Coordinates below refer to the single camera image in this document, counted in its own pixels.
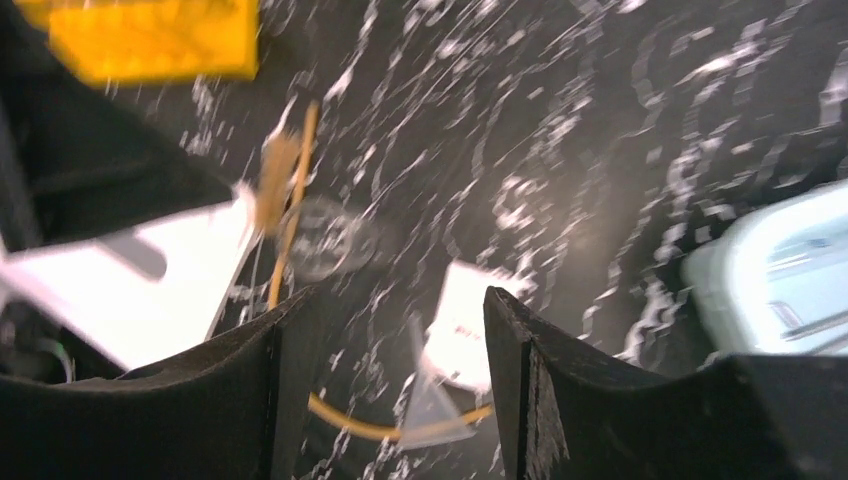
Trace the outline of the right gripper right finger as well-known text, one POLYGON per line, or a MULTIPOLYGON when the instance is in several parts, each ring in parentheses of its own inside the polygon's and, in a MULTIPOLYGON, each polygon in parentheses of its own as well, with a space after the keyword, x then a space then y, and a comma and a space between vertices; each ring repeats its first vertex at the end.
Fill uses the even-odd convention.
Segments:
POLYGON ((731 355, 671 379, 490 287, 484 323, 510 479, 843 479, 847 361, 731 355))

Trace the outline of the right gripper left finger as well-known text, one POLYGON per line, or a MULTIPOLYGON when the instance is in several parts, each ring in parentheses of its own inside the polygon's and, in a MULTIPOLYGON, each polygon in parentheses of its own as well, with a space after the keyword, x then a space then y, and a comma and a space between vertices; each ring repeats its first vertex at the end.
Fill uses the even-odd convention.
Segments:
POLYGON ((5 479, 289 479, 318 330, 309 289, 114 379, 1 380, 5 479))

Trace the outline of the teal plastic bin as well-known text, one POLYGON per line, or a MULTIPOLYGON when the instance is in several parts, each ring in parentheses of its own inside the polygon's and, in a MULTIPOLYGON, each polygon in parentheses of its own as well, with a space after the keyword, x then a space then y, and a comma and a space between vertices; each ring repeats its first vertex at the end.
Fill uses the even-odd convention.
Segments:
POLYGON ((723 354, 846 355, 846 181, 738 219, 682 277, 723 354))

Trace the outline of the yellow test tube rack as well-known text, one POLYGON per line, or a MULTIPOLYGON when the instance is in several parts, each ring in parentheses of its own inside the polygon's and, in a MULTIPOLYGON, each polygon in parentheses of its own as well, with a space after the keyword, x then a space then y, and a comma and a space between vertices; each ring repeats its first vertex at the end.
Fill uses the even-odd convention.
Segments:
POLYGON ((13 8, 90 85, 218 75, 251 80, 259 4, 231 1, 16 1, 13 8))

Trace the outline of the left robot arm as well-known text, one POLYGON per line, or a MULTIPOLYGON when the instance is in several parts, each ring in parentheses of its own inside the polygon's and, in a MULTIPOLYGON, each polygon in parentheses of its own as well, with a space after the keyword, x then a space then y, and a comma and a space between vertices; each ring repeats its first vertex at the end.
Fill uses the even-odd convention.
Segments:
POLYGON ((92 239, 228 202, 220 171, 78 80, 1 4, 1 239, 9 252, 92 239))

